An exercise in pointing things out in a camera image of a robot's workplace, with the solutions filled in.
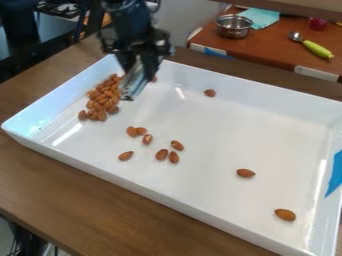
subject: pile of almonds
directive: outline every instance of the pile of almonds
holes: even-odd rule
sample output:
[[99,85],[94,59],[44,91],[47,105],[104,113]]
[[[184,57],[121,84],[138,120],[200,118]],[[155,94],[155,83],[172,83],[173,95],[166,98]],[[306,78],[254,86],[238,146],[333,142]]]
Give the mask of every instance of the pile of almonds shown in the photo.
[[120,101],[119,83],[121,77],[116,74],[111,75],[95,89],[87,92],[89,101],[86,104],[88,111],[82,110],[78,113],[78,118],[82,121],[106,121],[107,114],[116,114],[120,111],[117,106]]
[[[134,128],[133,126],[129,126],[126,129],[126,133],[132,138],[143,136],[142,143],[146,146],[150,145],[153,140],[153,136],[151,134],[147,134],[147,129],[144,127]],[[176,140],[171,141],[171,146],[178,151],[184,150],[184,146]],[[133,156],[133,154],[133,151],[124,152],[120,154],[118,158],[121,161],[127,161]],[[156,154],[156,159],[159,161],[163,161],[167,158],[167,156],[169,156],[169,160],[171,163],[177,164],[179,162],[178,154],[175,151],[171,151],[169,154],[169,151],[167,149],[161,149],[160,151],[158,151]]]

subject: metal bowl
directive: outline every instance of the metal bowl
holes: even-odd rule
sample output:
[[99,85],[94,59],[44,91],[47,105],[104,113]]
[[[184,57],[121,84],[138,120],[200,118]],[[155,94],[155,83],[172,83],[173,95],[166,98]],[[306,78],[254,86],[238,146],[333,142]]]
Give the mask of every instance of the metal bowl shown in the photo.
[[252,24],[250,19],[234,14],[223,15],[216,19],[217,33],[231,39],[246,37]]

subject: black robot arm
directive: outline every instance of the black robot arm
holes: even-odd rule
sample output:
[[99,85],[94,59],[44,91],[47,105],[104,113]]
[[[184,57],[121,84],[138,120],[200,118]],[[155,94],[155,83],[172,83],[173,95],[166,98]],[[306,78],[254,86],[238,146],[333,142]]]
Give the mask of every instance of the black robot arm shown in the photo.
[[114,53],[126,77],[121,89],[124,99],[133,100],[152,81],[164,56],[172,52],[170,34],[151,23],[145,0],[102,0],[111,15],[113,41],[100,36],[106,53]]

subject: spoon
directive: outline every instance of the spoon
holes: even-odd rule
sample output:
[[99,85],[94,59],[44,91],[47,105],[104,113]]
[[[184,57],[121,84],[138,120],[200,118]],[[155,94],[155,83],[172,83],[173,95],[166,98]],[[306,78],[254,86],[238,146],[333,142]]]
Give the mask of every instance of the spoon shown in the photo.
[[323,59],[331,59],[334,57],[334,55],[328,49],[325,49],[324,47],[309,40],[304,40],[303,36],[299,32],[290,32],[289,38],[293,41],[304,44],[311,52]]

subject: black cable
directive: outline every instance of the black cable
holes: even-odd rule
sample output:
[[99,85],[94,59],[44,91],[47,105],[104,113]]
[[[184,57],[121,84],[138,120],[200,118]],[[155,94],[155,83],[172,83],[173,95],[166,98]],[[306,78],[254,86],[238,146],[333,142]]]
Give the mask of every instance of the black cable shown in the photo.
[[81,30],[83,28],[84,17],[87,13],[87,10],[88,10],[88,4],[89,4],[89,0],[83,0],[83,3],[81,4],[80,17],[78,19],[77,26],[75,29],[74,43],[77,43],[80,40]]

